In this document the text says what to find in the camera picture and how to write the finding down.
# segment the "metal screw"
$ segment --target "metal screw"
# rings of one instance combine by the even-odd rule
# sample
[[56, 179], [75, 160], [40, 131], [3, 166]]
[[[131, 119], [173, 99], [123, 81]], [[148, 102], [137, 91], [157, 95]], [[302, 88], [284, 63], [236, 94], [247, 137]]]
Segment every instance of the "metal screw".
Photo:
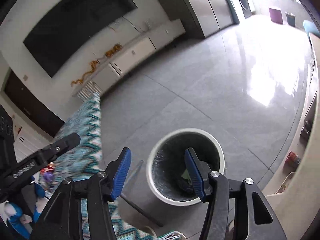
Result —
[[251, 185], [251, 184], [253, 184], [253, 179], [251, 179], [251, 178], [246, 178], [246, 179], [245, 179], [245, 182], [246, 182], [247, 184]]
[[71, 178], [65, 178], [62, 183], [63, 184], [69, 184], [71, 182]]
[[211, 175], [212, 177], [219, 177], [219, 176], [220, 176], [220, 173], [219, 173], [218, 171], [211, 171], [211, 172], [210, 172], [210, 175]]
[[98, 172], [98, 177], [99, 178], [103, 178], [104, 176], [106, 176], [106, 172], [105, 171], [99, 171]]

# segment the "wall-mounted tv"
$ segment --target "wall-mounted tv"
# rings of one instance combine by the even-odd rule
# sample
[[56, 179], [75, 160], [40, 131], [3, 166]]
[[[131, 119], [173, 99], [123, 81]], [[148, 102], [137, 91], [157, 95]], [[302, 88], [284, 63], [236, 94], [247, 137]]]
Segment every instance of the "wall-mounted tv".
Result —
[[53, 77], [90, 37], [136, 7], [132, 0], [61, 0], [23, 43]]

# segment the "beige table edge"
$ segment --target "beige table edge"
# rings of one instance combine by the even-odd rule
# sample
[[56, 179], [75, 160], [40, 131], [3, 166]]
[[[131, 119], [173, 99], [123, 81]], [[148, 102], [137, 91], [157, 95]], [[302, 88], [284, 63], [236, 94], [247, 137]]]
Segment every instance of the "beige table edge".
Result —
[[[320, 39], [311, 33], [310, 38], [319, 73]], [[315, 118], [303, 159], [290, 186], [275, 208], [275, 213], [288, 240], [299, 240], [309, 228], [320, 208], [319, 93], [317, 93], [316, 100]]]

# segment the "purple bin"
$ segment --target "purple bin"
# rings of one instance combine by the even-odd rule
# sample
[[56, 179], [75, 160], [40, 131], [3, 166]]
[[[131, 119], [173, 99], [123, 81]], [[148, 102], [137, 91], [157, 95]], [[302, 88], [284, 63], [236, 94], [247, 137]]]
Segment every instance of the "purple bin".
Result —
[[269, 7], [271, 21], [283, 24], [281, 9], [279, 7]]

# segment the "brown door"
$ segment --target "brown door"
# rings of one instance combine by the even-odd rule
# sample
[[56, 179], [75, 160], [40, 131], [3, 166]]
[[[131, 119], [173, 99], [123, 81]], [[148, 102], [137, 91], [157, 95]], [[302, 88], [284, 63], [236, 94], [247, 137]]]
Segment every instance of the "brown door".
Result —
[[36, 98], [11, 71], [4, 92], [32, 122], [54, 137], [64, 122]]

